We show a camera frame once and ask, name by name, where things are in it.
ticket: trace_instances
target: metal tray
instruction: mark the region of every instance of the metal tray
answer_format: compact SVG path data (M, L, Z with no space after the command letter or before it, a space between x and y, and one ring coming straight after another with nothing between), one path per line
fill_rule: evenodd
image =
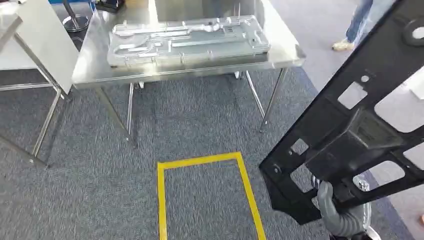
M107 61L113 67L161 61L210 61L269 51L270 43L254 15L165 22L118 24Z

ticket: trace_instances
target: round hole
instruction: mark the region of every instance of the round hole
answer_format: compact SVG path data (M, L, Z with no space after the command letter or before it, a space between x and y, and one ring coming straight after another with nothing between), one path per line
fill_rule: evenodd
M360 80L361 80L361 82L366 83L366 82L368 82L368 80L370 80L370 77L364 75L364 76L360 77Z
M412 32L412 37L414 39L424 39L424 26L421 27L417 27L413 32Z

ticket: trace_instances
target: table top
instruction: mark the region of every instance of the table top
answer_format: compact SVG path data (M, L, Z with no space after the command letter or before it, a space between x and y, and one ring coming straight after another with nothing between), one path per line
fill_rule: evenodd
M16 13L18 8L19 4L16 2L0 3L0 51L22 23Z
M199 63L144 63L110 67L107 61L112 28L193 19L255 15L270 42L268 53L213 59ZM90 20L72 75L76 88L301 66L306 58L296 38L269 0L127 0L117 14L97 10Z

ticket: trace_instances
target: person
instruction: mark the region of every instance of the person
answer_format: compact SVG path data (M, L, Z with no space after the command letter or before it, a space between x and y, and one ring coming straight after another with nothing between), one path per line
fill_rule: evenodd
M332 45L334 51L353 50L396 0L361 0L355 10L346 39Z
M361 3L356 7L350 26L346 31L346 38L332 45L334 51L353 50L358 39L361 37L361 32L373 6L373 0L361 0Z

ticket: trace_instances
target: stainless steel table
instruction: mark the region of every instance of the stainless steel table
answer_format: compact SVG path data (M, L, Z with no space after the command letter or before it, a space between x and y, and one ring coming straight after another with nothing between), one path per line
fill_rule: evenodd
M35 142L32 152L26 151L24 148L18 146L16 143L7 139L1 134L0 142L24 156L31 163L36 163L48 167L45 161L38 158L38 154L43 143L44 137L46 136L46 132L49 128L50 122L52 121L52 117L55 112L56 106L58 105L59 98L62 97L63 99L65 99L65 94L61 87L56 83L52 75L49 73L49 71L41 63L38 57L33 53L31 48L24 42L24 40L19 36L19 34L16 33L16 30L22 23L22 19L17 15L19 7L20 5L16 2L0 3L0 52L2 51L7 41L13 38L25 51L25 53L28 54L31 60L34 61L34 63L37 65L38 70L45 77L47 82L0 85L0 92L50 87L55 90L56 95L53 99L53 103L51 104L50 109L48 110L47 117L41 127L41 132L38 135L37 141Z
M112 28L126 21L128 24L154 24L205 18L255 15L263 28L271 48L268 53L221 58L202 63L145 63L127 67L110 67L107 54ZM131 111L134 84L187 77L236 73L247 79L260 114L260 131L264 132L281 82L288 68L301 66L306 55L282 21L269 0L135 0L127 1L117 14L95 11L90 21L74 72L73 85L77 89L94 88L119 129L130 140ZM258 98L248 71L281 69L266 111ZM129 103L126 126L121 121L104 85L129 84Z

